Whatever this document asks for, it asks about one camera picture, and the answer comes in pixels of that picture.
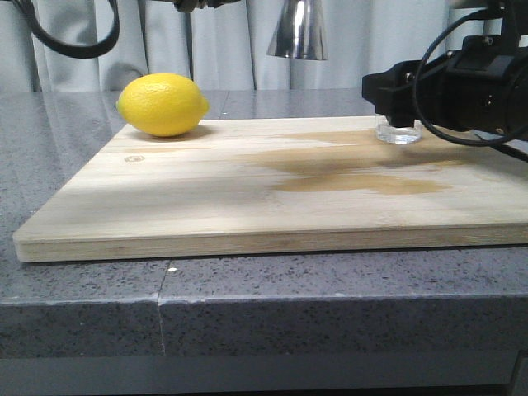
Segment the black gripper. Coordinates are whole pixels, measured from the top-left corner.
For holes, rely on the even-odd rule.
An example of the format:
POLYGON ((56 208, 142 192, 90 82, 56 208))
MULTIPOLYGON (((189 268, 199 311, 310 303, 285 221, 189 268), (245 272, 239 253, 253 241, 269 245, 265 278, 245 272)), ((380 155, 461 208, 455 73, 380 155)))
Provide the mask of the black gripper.
POLYGON ((239 0, 175 0, 173 3, 179 12, 193 12, 196 9, 218 8, 238 1, 239 0))
MULTIPOLYGON (((436 86, 439 95, 428 111, 433 125, 455 131, 511 133, 527 125, 527 48, 501 52, 499 35, 473 35, 447 59, 436 86)), ((419 60, 365 75, 361 95, 390 126, 413 127, 413 79, 419 60)))

